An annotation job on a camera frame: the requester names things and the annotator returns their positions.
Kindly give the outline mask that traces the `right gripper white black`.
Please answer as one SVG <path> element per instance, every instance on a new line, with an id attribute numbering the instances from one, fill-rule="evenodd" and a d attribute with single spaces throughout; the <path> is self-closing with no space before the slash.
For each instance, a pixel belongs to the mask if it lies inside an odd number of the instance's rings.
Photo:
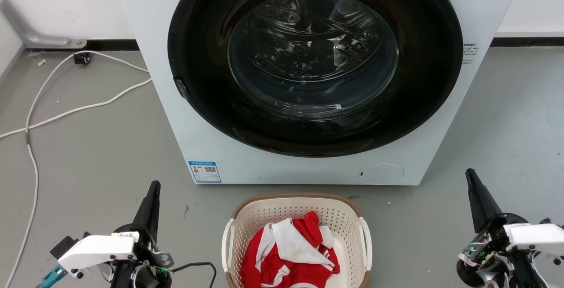
<path id="1" fill-rule="evenodd" d="M 549 218 L 531 224 L 502 213 L 473 168 L 465 172 L 475 238 L 459 254 L 458 275 L 538 275 L 541 255 L 563 264 L 563 227 Z"/>

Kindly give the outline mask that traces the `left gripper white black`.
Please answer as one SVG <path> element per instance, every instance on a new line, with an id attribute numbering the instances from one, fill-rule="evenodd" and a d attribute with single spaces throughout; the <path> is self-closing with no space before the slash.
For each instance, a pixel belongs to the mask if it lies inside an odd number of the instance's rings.
<path id="1" fill-rule="evenodd" d="M 87 235 L 75 241 L 58 257 L 59 265 L 68 272 L 119 262 L 171 268 L 174 265 L 172 255 L 157 246 L 160 192 L 161 183 L 151 182 L 132 224 L 121 226 L 111 235 Z"/>

